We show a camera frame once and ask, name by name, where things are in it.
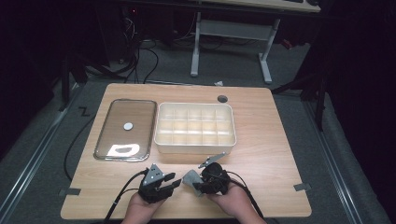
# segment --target gray carpet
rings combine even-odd
[[[177,46],[171,49],[157,46],[152,50],[158,54],[160,60],[157,68],[149,77],[148,83],[166,81],[214,85],[215,82],[223,81],[224,86],[273,89],[293,79],[309,46],[287,50],[282,46],[274,45],[268,58],[274,79],[274,83],[270,86],[263,83],[256,54],[231,53],[227,48],[231,47],[215,51],[204,50],[201,55],[200,75],[191,78],[189,75],[191,46]],[[155,62],[154,54],[148,50],[141,50],[137,69],[140,82],[145,74],[148,74],[153,68]],[[69,108],[51,141],[47,155],[35,172],[34,178],[15,207],[8,223],[92,222],[91,220],[62,220],[60,211],[64,196],[59,196],[58,193],[60,189],[67,189],[70,185],[64,173],[64,156],[71,146],[66,166],[68,172],[73,175],[91,128],[92,123],[89,123],[89,120],[94,116],[105,87],[110,82],[114,82],[114,80],[105,77],[90,77],[77,100]],[[129,82],[134,83],[134,76],[130,77]],[[24,164],[29,161],[45,131],[58,113],[57,109],[62,104],[59,86],[54,91],[56,97],[32,120],[20,140],[0,163],[1,201],[7,198]],[[304,109],[304,103],[295,95],[295,91],[276,95],[275,99],[302,180],[312,186],[312,189],[307,192],[307,196],[313,210],[310,217],[277,218],[277,221],[279,223],[349,223],[345,208],[326,166],[316,129],[310,122],[311,118]],[[328,106],[323,120],[325,134],[333,149],[334,157],[339,162],[340,170],[350,186],[351,195],[360,209],[362,223],[389,223],[381,205],[376,201],[370,184],[350,151],[329,99],[326,104]],[[86,113],[89,116],[82,116],[81,107],[86,107]],[[78,132],[87,123],[89,125],[78,135]],[[76,136],[78,137],[76,142],[71,145]],[[215,221],[207,220],[206,223],[208,222],[215,223]]]

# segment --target small black hole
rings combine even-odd
[[[220,103],[226,103],[228,101],[228,98],[225,95],[220,95],[220,96],[218,96],[218,101]]]

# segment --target wrist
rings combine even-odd
[[[256,212],[244,213],[235,217],[241,224],[265,224],[266,222]]]
[[[150,219],[146,219],[140,216],[134,216],[134,217],[126,217],[121,224],[147,224],[150,221]]]

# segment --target wire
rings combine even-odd
[[[127,20],[128,22],[130,22],[128,28],[126,28],[125,32],[128,32],[128,30],[131,28],[131,26],[133,25],[134,27],[134,22],[131,21],[129,18],[125,18],[125,20]],[[134,29],[132,30],[132,35],[131,35],[131,40],[134,39]]]
[[[229,180],[229,179],[224,178],[224,177],[219,176],[219,175],[212,175],[212,174],[210,174],[209,172],[205,172],[205,174],[211,175],[211,176],[213,176],[213,177],[215,177],[215,178],[218,178],[218,179]],[[238,176],[239,178],[241,178],[242,182],[244,182],[244,184],[245,184],[245,181],[242,179],[242,177],[239,176],[239,175],[237,175],[237,176]],[[262,219],[264,219],[264,215],[262,214],[262,210],[260,210],[260,207],[257,205],[256,201],[254,200],[253,195],[251,195],[250,190],[248,189],[248,186],[247,186],[246,184],[245,184],[245,185],[244,185],[244,184],[241,184],[241,183],[239,183],[238,181],[233,180],[233,179],[230,179],[230,181],[231,181],[232,183],[235,183],[235,185],[239,186],[241,189],[243,189],[243,190],[245,191],[245,193],[246,193],[247,196],[249,197],[249,199],[250,199],[250,201],[251,201],[251,204],[253,205],[254,209],[256,209],[257,214],[259,214],[259,216],[260,216]]]
[[[157,62],[155,63],[155,65],[154,65],[154,67],[151,69],[151,71],[146,75],[145,79],[143,80],[143,84],[146,84],[146,81],[147,81],[147,79],[149,78],[149,76],[151,75],[151,73],[154,72],[154,70],[157,68],[158,61],[159,61],[158,55],[157,55],[153,50],[151,50],[151,49],[145,49],[145,50],[148,50],[148,51],[150,51],[151,53],[153,53],[153,54],[155,55],[155,57],[157,58]]]
[[[197,13],[195,12],[195,13],[194,13],[194,16],[193,16],[193,18],[192,18],[192,22],[191,22],[191,26],[190,26],[189,31],[188,31],[185,35],[183,35],[181,38],[174,39],[174,41],[189,39],[189,38],[195,36],[195,34],[194,34],[194,35],[190,35],[190,36],[188,36],[188,35],[191,33],[192,27],[194,26],[194,22],[195,22],[196,16],[197,16]]]
[[[125,189],[128,187],[128,185],[129,185],[135,178],[137,178],[138,176],[140,176],[140,175],[146,175],[148,172],[149,172],[149,169],[146,169],[146,170],[144,170],[144,171],[140,171],[139,173],[137,173],[137,174],[135,174],[134,176],[132,176],[132,177],[126,182],[126,184],[124,185],[124,187],[123,187],[122,190],[120,191],[120,193],[119,193],[119,195],[117,196],[117,198],[116,198],[116,200],[114,201],[114,203],[111,204],[111,207],[110,207],[110,209],[109,209],[108,212],[107,212],[107,216],[105,217],[105,220],[103,221],[104,224],[106,224],[106,223],[110,220],[110,217],[111,217],[111,215],[113,214],[114,209],[116,209],[116,206],[117,206],[117,204],[119,203],[122,194],[124,194],[125,192],[129,191],[129,190],[125,190]]]
[[[137,57],[134,55],[134,60],[135,60],[135,64],[134,64],[134,67],[131,69],[131,72],[125,77],[125,79],[124,79],[124,83],[127,83],[128,82],[128,79],[129,79],[129,77],[131,76],[131,74],[134,72],[134,71],[136,71],[136,69],[137,69],[137,64],[139,63],[139,53],[137,52]]]
[[[230,44],[230,45],[236,45],[236,46],[251,45],[251,44],[254,44],[254,43],[257,43],[257,42],[259,42],[259,40],[249,39],[249,40],[245,40],[243,43],[239,43],[237,41],[230,40],[229,38],[224,39],[224,43]]]
[[[126,193],[128,191],[131,191],[131,190],[139,190],[139,189],[126,189],[122,194],[124,194],[124,193]]]
[[[223,37],[217,37],[217,38],[215,38],[214,36],[210,36],[210,37],[207,37],[206,38],[207,40],[211,40],[211,39],[215,39],[214,41],[211,41],[211,42],[216,42],[216,39],[219,39],[219,43],[218,43],[218,45],[217,46],[215,46],[215,47],[213,47],[213,48],[207,48],[207,47],[204,47],[202,44],[200,44],[199,46],[200,46],[200,48],[201,49],[206,49],[206,50],[215,50],[215,49],[219,49],[222,45],[223,45],[223,43],[224,43],[224,38]]]
[[[234,180],[231,180],[231,182],[233,182],[233,183],[235,183],[236,185],[238,185],[239,187],[241,187],[241,188],[247,193],[247,196],[248,196],[249,199],[251,200],[251,203],[253,204],[253,206],[254,206],[254,208],[256,209],[256,211],[257,211],[257,213],[259,214],[259,216],[260,216],[262,219],[266,219],[266,218],[264,218],[264,215],[262,214],[262,211],[260,210],[260,208],[259,208],[259,206],[257,205],[256,201],[254,200],[253,195],[251,195],[250,190],[248,189],[248,185],[245,183],[244,179],[243,179],[240,175],[238,175],[238,174],[236,174],[236,173],[234,173],[234,172],[230,172],[230,171],[226,171],[226,172],[227,172],[228,174],[236,175],[236,176],[238,176],[238,177],[241,179],[241,181],[244,183],[244,185],[242,185],[241,183],[239,183],[239,182],[237,182],[237,181],[234,181]],[[274,218],[268,218],[268,219],[274,221],[275,223],[279,223],[279,222],[278,222],[276,219],[274,219]]]
[[[139,64],[139,60],[140,60],[140,48],[137,49],[136,67],[134,69],[134,84],[139,84],[139,75],[137,74],[137,65]]]
[[[72,146],[76,143],[79,135],[82,133],[82,131],[84,131],[84,129],[88,126],[88,124],[91,123],[91,121],[93,121],[93,119],[96,117],[96,115],[94,114],[92,116],[92,118],[90,120],[88,120],[88,122],[79,130],[78,134],[74,137],[73,141],[70,143],[69,148],[66,151],[66,154],[64,155],[64,174],[66,175],[66,177],[72,181],[72,177],[69,174],[69,172],[67,171],[67,158],[69,156],[70,150],[72,149]]]
[[[189,46],[191,46],[191,45],[193,45],[195,43],[194,40],[190,40],[190,38],[192,38],[192,37],[194,37],[194,35],[190,36],[189,38],[185,38],[185,39],[182,39],[182,40],[174,41],[174,43],[176,45],[178,45],[178,46],[181,46],[181,47],[189,47]],[[188,41],[188,43],[187,44],[180,44],[180,42],[182,42],[182,41],[184,41],[184,42]]]

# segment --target black cable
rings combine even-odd
[[[249,199],[251,200],[251,202],[252,202],[254,208],[256,209],[257,213],[259,214],[259,216],[260,216],[262,219],[265,220],[266,218],[264,218],[264,215],[262,214],[262,211],[260,210],[260,208],[259,208],[259,206],[257,205],[256,201],[254,200],[253,195],[251,195],[250,190],[248,189],[248,185],[245,183],[244,179],[243,179],[240,175],[238,175],[238,174],[236,174],[236,173],[234,173],[234,172],[227,171],[227,173],[228,173],[228,174],[236,175],[236,176],[239,177],[239,179],[241,179],[241,181],[244,183],[245,186],[243,186],[241,183],[239,183],[239,182],[237,182],[237,181],[234,181],[234,180],[231,180],[231,182],[233,182],[233,183],[235,183],[236,185],[238,185],[239,187],[241,187],[241,188],[247,193],[247,196],[248,196]],[[279,223],[279,222],[278,222],[276,219],[274,219],[274,218],[267,218],[267,219],[273,220],[273,221],[274,221],[275,223],[277,223],[277,224]]]
[[[143,80],[143,84],[146,84],[146,80],[147,80],[148,77],[151,75],[151,73],[154,72],[154,70],[157,68],[158,61],[160,60],[160,59],[158,58],[158,55],[157,55],[153,50],[151,50],[151,49],[145,49],[145,50],[148,50],[148,51],[150,51],[151,53],[153,53],[153,54],[155,55],[155,57],[157,58],[157,62],[155,63],[155,65],[154,65],[154,67],[151,69],[151,71],[146,75],[145,79]]]
[[[121,70],[117,72],[112,72],[108,70],[107,68],[103,67],[102,65],[80,55],[80,54],[75,54],[75,57],[79,59],[83,64],[89,64],[91,67],[99,71],[100,73],[107,75],[109,77],[115,78],[115,79],[124,79],[124,77],[119,76],[119,73],[128,71],[130,69],[130,66],[132,64],[132,61],[128,64],[128,66],[122,68]]]
[[[185,35],[183,35],[182,37],[179,37],[179,38],[177,38],[177,39],[174,39],[174,40],[173,40],[174,43],[177,44],[177,41],[179,41],[179,40],[184,40],[184,39],[188,39],[188,38],[191,38],[191,37],[194,37],[194,36],[195,36],[195,34],[194,34],[194,35],[190,35],[190,36],[189,36],[189,34],[191,33],[192,28],[194,27],[194,24],[196,23],[196,22],[195,22],[196,17],[197,17],[197,12],[195,12],[195,13],[194,13],[194,16],[192,17],[192,22],[191,22],[189,31],[188,31]]]
[[[111,215],[113,214],[114,209],[116,209],[116,206],[117,206],[117,204],[119,203],[122,194],[124,194],[126,191],[128,191],[128,190],[125,190],[125,189],[128,187],[128,185],[129,185],[135,178],[137,178],[139,175],[146,175],[148,172],[149,172],[149,169],[146,169],[146,170],[144,170],[144,171],[140,171],[139,173],[137,173],[137,174],[135,174],[134,176],[132,176],[132,177],[126,182],[126,184],[124,185],[124,187],[123,187],[122,190],[120,191],[120,193],[119,193],[119,195],[117,196],[117,198],[116,198],[116,200],[114,201],[114,203],[111,204],[111,207],[110,207],[110,209],[108,210],[107,216],[105,217],[105,220],[103,221],[104,224],[106,224],[106,223],[110,220],[110,217],[111,217]]]
[[[204,43],[200,43],[200,48],[201,49],[206,49],[206,50],[215,50],[215,49],[219,49],[222,45],[223,45],[223,43],[224,43],[224,38],[223,37],[221,37],[221,36],[219,36],[219,37],[208,37],[207,38],[207,40],[209,40],[207,43],[209,43],[209,42],[216,42],[216,40],[214,40],[214,41],[210,41],[210,39],[219,39],[219,43],[218,43],[218,45],[217,46],[215,46],[214,48],[206,48],[206,47],[204,47],[202,44],[204,44]]]
[[[257,205],[256,200],[254,200],[253,195],[251,195],[250,190],[248,189],[248,186],[244,186],[243,184],[239,183],[236,180],[230,180],[232,183],[235,183],[237,186],[241,187],[249,197],[251,204],[253,204],[254,209],[256,209],[257,214],[264,219],[264,215],[262,214],[262,210],[260,210],[260,207]]]
[[[213,177],[215,177],[215,178],[218,178],[218,179],[228,180],[228,179],[223,178],[222,176],[219,176],[219,175],[212,175],[212,174],[207,173],[207,172],[205,172],[205,174],[211,175],[211,176],[213,176]],[[245,181],[242,179],[242,177],[239,176],[239,175],[237,175],[237,176],[238,176],[238,177],[242,180],[242,182],[244,182],[244,184],[245,184]],[[251,201],[251,204],[253,205],[254,209],[256,210],[257,214],[259,214],[259,216],[260,216],[262,219],[264,219],[264,215],[262,214],[262,210],[260,210],[260,207],[257,205],[256,200],[254,200],[253,195],[251,195],[250,190],[248,189],[248,186],[247,186],[246,184],[243,185],[243,184],[241,184],[241,183],[239,183],[238,181],[233,180],[233,179],[230,179],[230,181],[231,181],[232,183],[235,183],[235,185],[239,186],[241,189],[243,189],[243,190],[245,191],[245,193],[247,194],[247,196],[249,197],[249,199],[250,199],[250,201]]]
[[[179,45],[181,47],[189,47],[195,43],[194,39],[191,40],[193,37],[195,37],[195,36],[192,35],[192,36],[189,36],[188,38],[186,37],[184,39],[174,40],[174,44]],[[180,44],[178,42],[188,42],[188,44]]]
[[[140,60],[140,48],[137,49],[137,61],[136,61],[136,68],[134,69],[134,84],[139,84],[139,75],[137,74],[137,65]]]
[[[129,77],[131,76],[131,74],[132,74],[134,71],[136,71],[136,69],[137,69],[137,64],[139,63],[139,54],[138,54],[138,53],[137,53],[137,57],[134,55],[134,61],[135,61],[135,63],[134,63],[134,68],[132,68],[132,69],[131,69],[131,72],[125,77],[124,83],[127,83],[127,82],[128,82],[128,79],[129,79]]]
[[[238,43],[237,41],[232,41],[232,40],[229,40],[228,38],[224,39],[224,43],[230,44],[230,45],[236,45],[236,46],[251,45],[251,44],[254,44],[254,43],[258,42],[258,41],[259,40],[249,39],[249,40],[245,40],[245,42],[243,42],[243,43]]]
[[[67,171],[67,157],[69,156],[70,150],[72,148],[72,146],[75,144],[75,142],[77,141],[79,135],[82,133],[82,131],[84,131],[84,129],[88,126],[88,124],[91,123],[91,121],[93,121],[93,119],[96,117],[96,115],[94,114],[92,116],[92,118],[90,120],[88,120],[88,122],[79,130],[78,134],[74,137],[73,141],[70,143],[69,148],[66,151],[66,155],[64,155],[64,173],[66,174],[67,178],[72,181],[72,177],[70,176],[70,174]]]
[[[85,72],[87,72],[87,73],[89,73],[91,75],[94,75],[94,76],[98,76],[99,77],[99,76],[107,75],[108,77],[112,77],[112,78],[115,78],[115,79],[124,79],[124,77],[119,76],[119,74],[121,74],[123,72],[126,72],[126,71],[128,71],[130,69],[134,70],[134,67],[136,66],[136,64],[137,64],[137,61],[135,59],[135,56],[133,55],[131,57],[131,60],[128,62],[128,64],[125,67],[122,67],[121,69],[116,70],[116,71],[111,71],[108,68],[103,67],[102,65],[99,65],[99,64],[92,66],[98,72],[92,71],[88,67],[85,67],[84,69],[85,69]]]
[[[139,189],[126,189],[122,194],[124,194],[124,193],[126,193],[128,191],[131,191],[131,190],[139,190]]]

